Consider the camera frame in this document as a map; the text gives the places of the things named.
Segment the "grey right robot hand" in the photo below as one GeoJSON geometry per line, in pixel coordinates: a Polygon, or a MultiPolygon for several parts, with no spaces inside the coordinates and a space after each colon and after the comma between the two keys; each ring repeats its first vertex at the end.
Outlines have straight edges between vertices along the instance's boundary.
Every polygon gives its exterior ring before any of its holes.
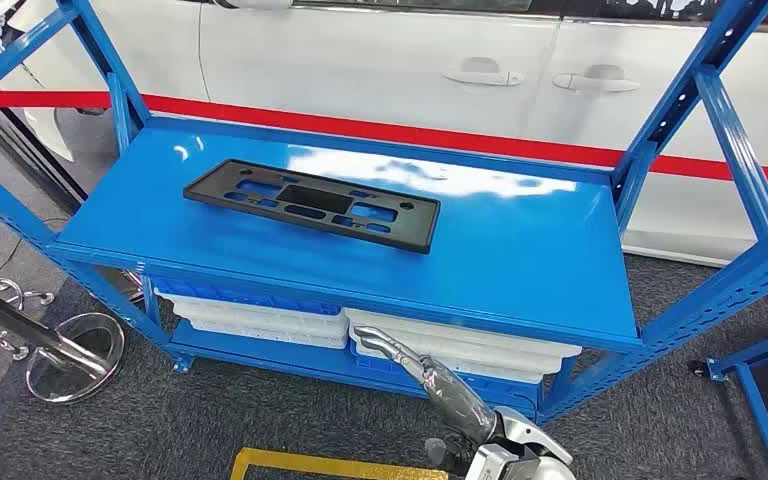
{"type": "Polygon", "coordinates": [[[478,444],[492,436],[496,412],[446,365],[416,353],[378,328],[357,326],[353,331],[362,346],[400,365],[423,388],[446,424],[478,444]]]}

